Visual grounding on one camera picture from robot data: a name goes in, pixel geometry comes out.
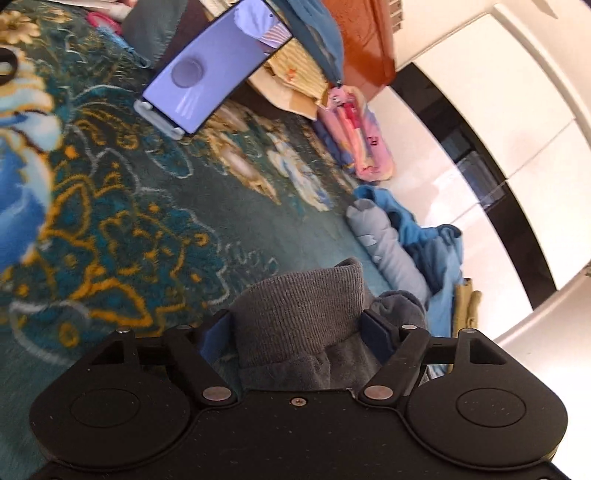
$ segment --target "wooden cabinet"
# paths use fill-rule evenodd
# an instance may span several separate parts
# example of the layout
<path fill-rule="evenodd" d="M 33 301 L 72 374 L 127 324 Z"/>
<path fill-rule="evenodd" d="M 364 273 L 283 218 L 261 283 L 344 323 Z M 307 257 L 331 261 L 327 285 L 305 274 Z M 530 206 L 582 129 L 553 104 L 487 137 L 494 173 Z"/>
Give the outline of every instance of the wooden cabinet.
<path fill-rule="evenodd" d="M 395 76 L 392 25 L 386 0 L 324 0 L 345 47 L 343 83 L 372 99 Z"/>

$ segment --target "folded cloth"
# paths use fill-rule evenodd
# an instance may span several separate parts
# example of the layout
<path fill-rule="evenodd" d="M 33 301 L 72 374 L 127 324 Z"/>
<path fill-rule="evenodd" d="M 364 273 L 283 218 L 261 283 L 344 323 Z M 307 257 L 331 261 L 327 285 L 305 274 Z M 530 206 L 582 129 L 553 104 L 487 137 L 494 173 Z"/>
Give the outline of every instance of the folded cloth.
<path fill-rule="evenodd" d="M 386 213 L 368 199 L 356 200 L 347 208 L 347 222 L 357 240 L 394 290 L 406 290 L 421 304 L 427 304 L 431 291 L 413 259 L 398 243 L 398 232 Z"/>
<path fill-rule="evenodd" d="M 392 328 L 424 324 L 423 308 L 409 293 L 372 302 L 354 258 L 253 285 L 230 306 L 242 387 L 358 391 L 380 368 L 358 332 L 368 307 Z"/>
<path fill-rule="evenodd" d="M 358 199 L 372 200 L 388 214 L 391 225 L 398 231 L 398 241 L 413 258 L 433 294 L 426 305 L 429 331 L 434 336 L 450 337 L 454 288 L 463 284 L 460 229 L 453 225 L 420 227 L 413 214 L 386 189 L 363 185 L 353 194 Z"/>
<path fill-rule="evenodd" d="M 357 87 L 344 85 L 330 89 L 326 107 L 318 109 L 318 118 L 339 148 L 353 158 L 357 178 L 381 181 L 393 175 L 392 155 Z"/>
<path fill-rule="evenodd" d="M 316 136 L 326 147 L 326 150 L 334 158 L 335 162 L 347 173 L 355 172 L 355 161 L 353 157 L 346 151 L 341 150 L 335 140 L 332 138 L 330 132 L 326 129 L 324 123 L 321 120 L 312 122 L 312 128 L 316 133 Z"/>
<path fill-rule="evenodd" d="M 284 84 L 321 104 L 329 85 L 322 70 L 297 40 L 268 58 L 267 65 Z"/>
<path fill-rule="evenodd" d="M 269 103 L 286 112 L 316 120 L 318 106 L 314 99 L 287 86 L 271 69 L 261 67 L 248 77 L 250 85 Z"/>
<path fill-rule="evenodd" d="M 342 81 L 345 49 L 339 26 L 322 0 L 273 0 L 293 36 L 332 83 Z"/>
<path fill-rule="evenodd" d="M 452 336 L 457 337 L 464 328 L 478 328 L 478 305 L 481 299 L 482 292 L 474 290 L 471 278 L 465 278 L 464 285 L 456 285 Z"/>

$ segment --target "smartphone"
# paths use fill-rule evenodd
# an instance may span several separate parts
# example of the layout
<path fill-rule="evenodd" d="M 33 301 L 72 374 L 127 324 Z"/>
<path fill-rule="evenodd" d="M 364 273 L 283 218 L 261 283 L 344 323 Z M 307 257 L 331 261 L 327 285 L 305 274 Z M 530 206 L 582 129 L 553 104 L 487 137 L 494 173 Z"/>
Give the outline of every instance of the smartphone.
<path fill-rule="evenodd" d="M 291 37 L 264 0 L 241 0 L 156 75 L 144 90 L 143 101 L 136 102 L 136 110 L 178 140 L 195 133 Z"/>

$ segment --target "patterned rug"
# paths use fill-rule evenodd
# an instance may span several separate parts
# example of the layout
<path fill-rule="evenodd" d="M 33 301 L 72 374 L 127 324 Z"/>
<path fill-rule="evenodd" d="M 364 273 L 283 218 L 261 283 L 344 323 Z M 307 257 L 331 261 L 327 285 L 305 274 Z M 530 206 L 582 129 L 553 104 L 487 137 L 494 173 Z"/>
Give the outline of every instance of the patterned rug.
<path fill-rule="evenodd" d="M 343 221 L 352 182 L 305 120 L 226 102 L 172 141 L 132 108 L 149 71 L 84 15 L 37 0 L 0 15 L 20 60 L 0 87 L 3 480 L 43 462 L 32 400 L 117 326 L 198 325 L 263 278 L 350 256 L 388 289 Z"/>

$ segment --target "yellow fabric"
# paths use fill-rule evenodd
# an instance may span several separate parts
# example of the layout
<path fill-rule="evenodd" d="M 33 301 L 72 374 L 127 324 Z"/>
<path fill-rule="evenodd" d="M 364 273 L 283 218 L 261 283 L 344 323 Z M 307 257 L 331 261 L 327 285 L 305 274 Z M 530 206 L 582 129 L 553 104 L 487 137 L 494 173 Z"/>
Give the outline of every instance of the yellow fabric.
<path fill-rule="evenodd" d="M 463 328 L 478 328 L 478 305 L 482 292 L 474 290 L 472 279 L 465 278 L 464 285 L 456 285 L 453 299 L 452 337 L 457 337 Z"/>
<path fill-rule="evenodd" d="M 320 102 L 328 82 L 316 62 L 300 42 L 290 40 L 278 50 L 267 65 L 286 85 Z"/>
<path fill-rule="evenodd" d="M 237 1 L 201 0 L 201 3 L 213 17 L 218 17 Z M 311 120 L 316 120 L 316 104 L 322 104 L 329 86 L 314 59 L 295 38 L 248 80 L 277 108 Z"/>

